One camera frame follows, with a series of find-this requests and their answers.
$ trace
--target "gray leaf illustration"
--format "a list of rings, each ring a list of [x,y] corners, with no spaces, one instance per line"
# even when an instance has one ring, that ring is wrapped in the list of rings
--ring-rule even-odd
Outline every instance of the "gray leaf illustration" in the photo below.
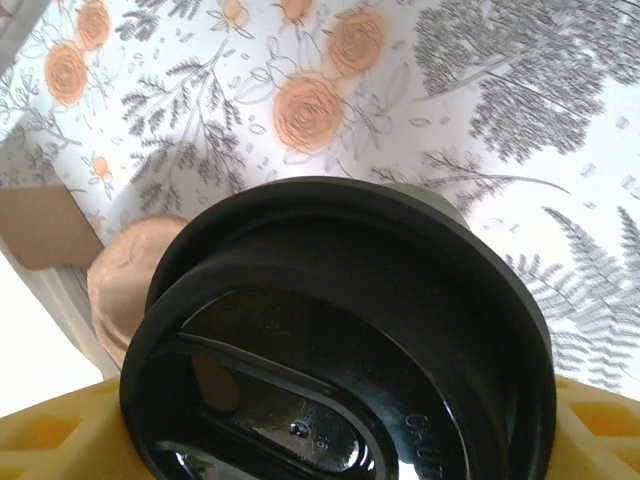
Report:
[[[207,108],[209,112],[213,113],[220,106],[220,97],[218,82],[214,80],[207,89]]]
[[[287,57],[276,57],[267,62],[269,75],[277,87],[282,87],[291,75],[296,72],[296,64]]]
[[[269,72],[267,72],[264,68],[254,68],[249,72],[253,78],[260,82],[271,82],[273,79]]]
[[[156,110],[149,117],[149,130],[151,131],[151,133],[156,133],[158,128],[160,128],[160,125],[162,125],[162,122],[164,121],[164,114],[165,111],[160,109]]]
[[[336,13],[336,18],[349,18],[355,13],[357,12],[353,8],[347,8],[346,10]]]
[[[275,88],[270,77],[263,81],[252,75],[240,85],[233,99],[242,105],[256,105],[269,98]]]
[[[365,158],[364,153],[367,146],[372,143],[371,140],[371,130],[366,126],[359,126],[353,132],[353,158],[356,161]]]
[[[490,218],[482,224],[482,228],[489,231],[502,230],[504,226],[504,222],[499,218]]]
[[[227,22],[225,22],[224,20],[220,20],[218,23],[216,23],[209,30],[211,30],[212,32],[221,32],[222,30],[224,30],[226,28],[227,28]]]
[[[431,120],[427,120],[426,118],[412,118],[409,120],[409,123],[414,127],[423,128],[431,125]]]
[[[71,19],[71,15],[60,15],[59,19],[60,23],[58,26],[60,28],[60,36],[62,38],[73,38],[76,29],[73,24],[73,20]]]
[[[407,42],[405,42],[404,40],[398,40],[393,45],[391,45],[391,49],[397,51],[397,50],[400,50],[402,47],[404,47],[406,44]]]
[[[275,180],[278,179],[278,172],[276,170],[269,170],[269,173],[267,173],[267,176],[265,177],[264,181],[265,182],[273,182]]]
[[[124,66],[125,54],[125,48],[123,46],[119,47],[111,58],[110,71],[109,69],[107,69],[107,67],[103,67],[103,74],[105,78],[109,78],[109,82],[112,82],[120,76],[120,72],[122,71],[122,67]]]
[[[626,119],[625,117],[620,117],[618,120],[616,120],[616,127],[618,127],[620,130],[624,130],[628,126],[629,126],[629,120]]]
[[[249,125],[249,131],[255,135],[264,135],[267,129],[258,123],[252,123]]]
[[[250,34],[249,32],[247,32],[244,28],[240,28],[240,27],[238,27],[238,28],[236,28],[236,29],[235,29],[235,31],[236,31],[236,33],[238,33],[240,36],[242,36],[242,37],[244,37],[244,38],[247,38],[247,39],[249,39],[249,40],[253,40],[253,39],[255,38],[252,34]]]
[[[31,45],[26,45],[20,51],[20,55],[25,58],[34,60],[42,57],[47,52],[47,47],[44,43],[33,43]]]
[[[391,78],[389,79],[389,83],[387,84],[387,90],[385,91],[385,102],[387,108],[397,105],[400,100],[402,100],[402,97],[404,97],[407,92],[409,80],[409,64],[404,62],[396,68],[395,72],[393,72],[393,75],[391,75]]]
[[[622,186],[622,188],[624,188],[627,191],[631,190],[635,186],[635,184],[636,184],[636,179],[631,175],[627,175],[620,182],[620,185]]]
[[[60,33],[53,25],[44,25],[42,27],[42,41],[47,49],[51,50],[53,46],[60,40]]]
[[[267,48],[271,54],[271,58],[280,55],[280,43],[276,37],[267,38]]]
[[[322,66],[322,52],[308,32],[304,32],[300,37],[299,48],[302,50],[300,68],[313,71]]]
[[[393,123],[389,115],[375,115],[369,118],[367,126],[371,133],[388,134],[391,133]]]
[[[287,150],[284,154],[284,158],[282,159],[282,163],[285,165],[306,165],[313,160],[313,158],[313,155],[304,155]]]
[[[342,144],[341,137],[336,137],[331,144],[327,147],[327,151],[324,156],[324,171],[329,173],[333,170],[338,163],[340,154],[344,152],[345,148]]]
[[[587,163],[584,167],[582,167],[582,170],[580,170],[580,175],[582,175],[584,178],[589,178],[594,173],[596,173],[596,166],[593,163]]]
[[[618,214],[622,221],[625,264],[631,272],[631,281],[636,287],[640,287],[640,228],[624,208],[618,207]]]

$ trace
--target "cardboard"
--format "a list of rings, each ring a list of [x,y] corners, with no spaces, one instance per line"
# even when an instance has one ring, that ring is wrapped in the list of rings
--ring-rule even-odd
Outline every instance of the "cardboard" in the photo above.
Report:
[[[86,270],[103,248],[64,186],[0,190],[0,238],[28,270]]]

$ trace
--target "glossy black plastic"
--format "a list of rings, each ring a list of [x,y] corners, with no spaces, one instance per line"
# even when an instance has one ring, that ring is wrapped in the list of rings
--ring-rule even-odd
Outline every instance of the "glossy black plastic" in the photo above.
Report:
[[[542,479],[555,427],[548,331],[508,267],[410,196],[326,178],[179,235],[121,404],[169,479]]]

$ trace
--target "white surface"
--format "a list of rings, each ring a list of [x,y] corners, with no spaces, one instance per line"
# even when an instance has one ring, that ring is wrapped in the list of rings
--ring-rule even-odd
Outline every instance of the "white surface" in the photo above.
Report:
[[[0,417],[102,381],[0,254]]]

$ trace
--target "orange rose print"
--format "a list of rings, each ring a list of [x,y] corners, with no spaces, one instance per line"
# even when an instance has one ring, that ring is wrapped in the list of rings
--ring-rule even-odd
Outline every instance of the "orange rose print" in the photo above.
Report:
[[[280,7],[286,18],[291,23],[302,23],[309,15],[313,0],[282,0]]]
[[[273,116],[282,142],[301,152],[325,147],[340,129],[344,103],[335,85],[317,72],[289,79],[275,98]]]
[[[66,107],[78,103],[87,86],[87,66],[78,48],[68,42],[53,46],[44,62],[49,92]]]
[[[376,63],[383,43],[382,17],[358,11],[338,21],[327,40],[327,47],[338,71],[351,77]]]
[[[231,28],[244,28],[249,23],[249,11],[240,0],[225,0],[222,15]]]
[[[87,0],[80,9],[77,19],[78,43],[87,50],[102,47],[111,29],[111,17],[101,0]]]
[[[95,157],[92,162],[93,171],[96,172],[96,176],[100,178],[102,183],[109,185],[113,182],[113,175],[109,170],[109,165],[104,157]]]

